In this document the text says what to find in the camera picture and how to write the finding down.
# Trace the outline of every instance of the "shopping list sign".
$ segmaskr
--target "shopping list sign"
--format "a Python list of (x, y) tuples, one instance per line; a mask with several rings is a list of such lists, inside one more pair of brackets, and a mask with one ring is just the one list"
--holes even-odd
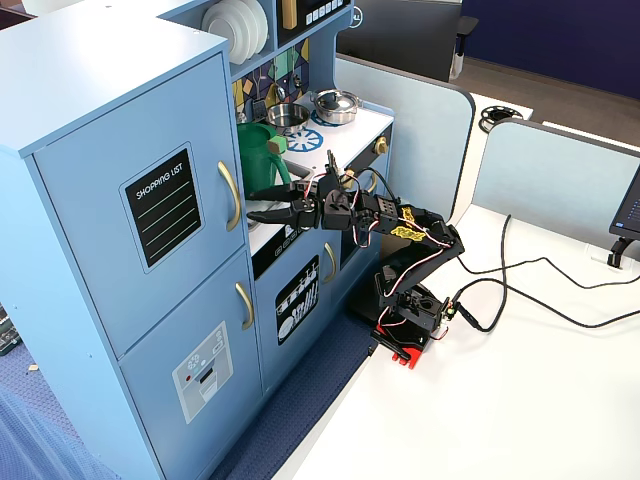
[(313, 257), (276, 297), (278, 345), (282, 345), (318, 304), (320, 258)]
[(149, 268), (202, 225), (186, 147), (127, 186), (125, 194)]

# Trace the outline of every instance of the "white desk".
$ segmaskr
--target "white desk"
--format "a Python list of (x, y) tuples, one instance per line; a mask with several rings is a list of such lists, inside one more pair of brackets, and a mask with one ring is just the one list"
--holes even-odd
[(462, 177), (458, 188), (458, 197), (456, 198), (456, 205), (451, 217), (451, 223), (454, 225), (460, 221), (465, 210), (469, 205), (471, 205), (473, 191), (475, 189), (476, 180), (478, 179), (478, 172), (480, 171), (480, 165), (482, 164), (482, 155), (484, 154), (484, 148), (487, 144), (487, 134), (484, 133), (478, 125), (482, 111), (488, 107), (502, 105), (517, 110), (522, 114), (525, 120), (529, 120), (533, 115), (533, 110), (531, 108), (515, 105), (495, 98), (485, 97), (476, 93), (472, 93), (471, 96), (473, 96), (473, 100), (476, 102), (476, 114), (473, 118), (473, 128), (471, 129), (471, 136), (469, 137), (467, 154), (464, 158), (464, 168), (462, 170)]
[(544, 125), (545, 127), (552, 127), (557, 130), (564, 130), (565, 132), (575, 133), (576, 135), (582, 135), (583, 137), (592, 138), (594, 140), (600, 140), (601, 142), (610, 143), (612, 145), (617, 145), (618, 147), (628, 148), (629, 150), (635, 150), (637, 152), (640, 152), (640, 147), (636, 147), (635, 145), (629, 145), (628, 143), (618, 142), (617, 140), (611, 140), (610, 138), (594, 135), (593, 133), (583, 132), (582, 130), (576, 130), (575, 128), (565, 127), (564, 125), (558, 125), (557, 123), (542, 122), (542, 125)]
[[(502, 215), (471, 206), (458, 225), (473, 269), (499, 265)], [(573, 239), (516, 220), (506, 260), (547, 255), (585, 284), (627, 280)], [(452, 261), (428, 278), (440, 298), (473, 277)], [(509, 283), (587, 323), (636, 310), (640, 284), (579, 290), (541, 264)], [(501, 299), (494, 284), (462, 303), (481, 323)], [(516, 294), (491, 335), (456, 317), (415, 370), (379, 347), (298, 470), (296, 479), (637, 479), (640, 475), (640, 318), (584, 330)]]

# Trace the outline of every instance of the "gold handle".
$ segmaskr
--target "gold handle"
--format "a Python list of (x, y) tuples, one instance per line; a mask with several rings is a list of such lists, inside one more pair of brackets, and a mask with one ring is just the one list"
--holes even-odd
[(380, 137), (376, 141), (376, 147), (375, 147), (376, 154), (382, 155), (384, 153), (387, 153), (388, 151), (389, 151), (389, 144), (387, 144), (386, 137)]
[(293, 30), (298, 26), (298, 0), (282, 1), (282, 28)]
[(251, 325), (253, 325), (253, 320), (255, 318), (255, 313), (253, 312), (253, 303), (251, 303), (251, 299), (249, 298), (249, 295), (247, 295), (247, 292), (244, 290), (244, 287), (239, 283), (236, 283), (236, 292), (238, 292), (238, 294), (242, 297), (242, 300), (244, 300), (244, 303), (247, 305), (247, 310), (249, 311), (249, 320), (242, 324), (242, 329), (248, 330), (249, 328), (251, 328)]
[(233, 215), (233, 218), (229, 220), (227, 223), (227, 232), (230, 232), (234, 228), (238, 226), (238, 222), (240, 221), (240, 213), (242, 213), (242, 203), (240, 202), (240, 192), (238, 191), (238, 186), (236, 182), (233, 181), (233, 177), (231, 176), (231, 172), (226, 167), (226, 165), (222, 162), (218, 162), (218, 171), (220, 175), (224, 178), (229, 185), (229, 189), (231, 190), (231, 194), (233, 195), (233, 203), (236, 206), (236, 213)]
[(336, 272), (338, 271), (338, 264), (336, 262), (336, 256), (333, 253), (333, 249), (331, 248), (331, 245), (329, 245), (328, 243), (325, 243), (324, 249), (329, 254), (329, 258), (331, 259), (331, 268), (333, 270), (331, 274), (322, 281), (322, 283), (329, 283), (331, 280), (333, 280), (333, 277), (336, 276)]
[(367, 192), (373, 193), (376, 191), (376, 187), (378, 186), (378, 176), (375, 173), (371, 173), (371, 187), (367, 189)]

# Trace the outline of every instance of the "toy kitchen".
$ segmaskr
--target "toy kitchen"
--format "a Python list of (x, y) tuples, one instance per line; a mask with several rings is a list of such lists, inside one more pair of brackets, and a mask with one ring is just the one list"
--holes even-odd
[[(328, 150), (387, 174), (393, 112), (334, 84), (352, 14), (86, 0), (0, 34), (21, 46), (2, 53), (2, 301), (124, 479), (208, 478), (375, 264), (379, 238), (246, 217)], [(384, 192), (371, 171), (355, 186)]]

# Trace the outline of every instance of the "decorative tile backsplash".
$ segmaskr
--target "decorative tile backsplash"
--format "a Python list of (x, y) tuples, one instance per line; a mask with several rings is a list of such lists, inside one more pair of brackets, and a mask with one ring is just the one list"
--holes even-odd
[[(296, 76), (300, 87), (296, 87)], [(285, 102), (293, 102), (309, 89), (309, 39), (282, 52), (253, 72), (233, 83), (236, 114), (244, 113), (253, 120), (254, 100), (265, 100), (267, 108), (275, 105), (276, 85), (284, 88)]]

